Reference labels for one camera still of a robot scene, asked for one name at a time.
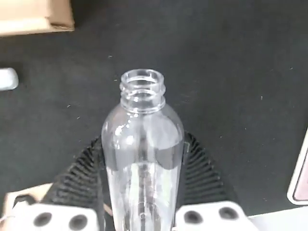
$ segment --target cardboard box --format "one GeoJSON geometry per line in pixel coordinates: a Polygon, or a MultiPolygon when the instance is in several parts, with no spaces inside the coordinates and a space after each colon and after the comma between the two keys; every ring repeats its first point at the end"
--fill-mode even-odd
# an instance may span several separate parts
{"type": "Polygon", "coordinates": [[[70,0],[0,0],[0,36],[73,30],[70,0]]]}

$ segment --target plastic bottle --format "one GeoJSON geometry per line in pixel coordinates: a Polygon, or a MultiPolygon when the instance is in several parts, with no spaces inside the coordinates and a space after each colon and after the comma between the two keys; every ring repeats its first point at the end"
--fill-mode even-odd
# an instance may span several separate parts
{"type": "Polygon", "coordinates": [[[169,231],[173,225],[184,130],[166,104],[164,77],[149,69],[121,77],[121,102],[102,128],[117,231],[169,231]]]}

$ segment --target bottle mouth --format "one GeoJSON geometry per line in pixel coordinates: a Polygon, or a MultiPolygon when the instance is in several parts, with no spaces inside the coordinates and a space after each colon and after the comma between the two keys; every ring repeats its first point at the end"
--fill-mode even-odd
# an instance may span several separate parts
{"type": "Polygon", "coordinates": [[[164,76],[151,69],[127,71],[121,77],[121,102],[132,112],[150,112],[165,105],[164,76]]]}
{"type": "Polygon", "coordinates": [[[121,84],[129,90],[150,89],[159,93],[164,84],[164,76],[151,69],[130,70],[122,75],[121,84]]]}

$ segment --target dark surface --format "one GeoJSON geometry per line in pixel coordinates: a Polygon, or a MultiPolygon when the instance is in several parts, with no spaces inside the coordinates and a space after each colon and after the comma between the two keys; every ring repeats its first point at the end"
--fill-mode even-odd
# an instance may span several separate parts
{"type": "Polygon", "coordinates": [[[308,2],[73,0],[73,33],[0,39],[20,86],[0,92],[0,196],[52,181],[119,101],[120,75],[153,68],[247,214],[291,208],[308,121],[308,2]]]}

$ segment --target black table surface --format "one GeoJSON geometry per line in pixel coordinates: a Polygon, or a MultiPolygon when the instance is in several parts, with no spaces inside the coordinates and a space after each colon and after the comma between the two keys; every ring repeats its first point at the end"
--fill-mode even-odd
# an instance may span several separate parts
{"type": "Polygon", "coordinates": [[[308,121],[308,2],[73,0],[75,32],[0,38],[0,196],[51,182],[100,134],[135,68],[212,153],[248,215],[293,206],[308,121]]]}

